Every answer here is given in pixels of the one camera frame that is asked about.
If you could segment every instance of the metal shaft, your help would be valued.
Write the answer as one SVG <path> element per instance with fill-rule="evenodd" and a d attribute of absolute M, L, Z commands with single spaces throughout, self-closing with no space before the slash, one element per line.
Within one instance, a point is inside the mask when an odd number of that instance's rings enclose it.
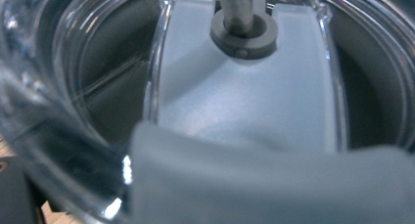
<path fill-rule="evenodd" d="M 248 36 L 254 25 L 253 0 L 220 0 L 226 29 L 235 36 Z"/>

